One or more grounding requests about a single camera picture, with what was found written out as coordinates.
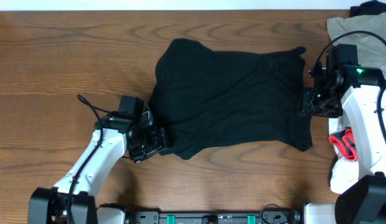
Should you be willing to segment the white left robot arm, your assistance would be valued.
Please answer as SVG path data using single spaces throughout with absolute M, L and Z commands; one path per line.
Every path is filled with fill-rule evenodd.
M 96 206 L 96 197 L 125 154 L 139 163 L 168 147 L 164 128 L 105 117 L 86 150 L 51 189 L 37 188 L 29 200 L 28 223 L 134 223 L 131 211 L 116 204 Z

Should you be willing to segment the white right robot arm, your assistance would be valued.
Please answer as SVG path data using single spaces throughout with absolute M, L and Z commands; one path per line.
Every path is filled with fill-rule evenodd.
M 378 68 L 343 65 L 313 71 L 303 110 L 337 118 L 346 115 L 358 155 L 358 177 L 334 203 L 309 203 L 304 223 L 386 223 L 386 80 Z

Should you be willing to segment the black t-shirt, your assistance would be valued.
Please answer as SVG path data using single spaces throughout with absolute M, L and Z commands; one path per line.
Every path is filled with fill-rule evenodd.
M 304 52 L 215 51 L 195 40 L 173 40 L 156 65 L 149 100 L 167 132 L 166 154 L 188 160 L 210 147 L 257 141 L 308 150 L 311 117 L 298 113 Z

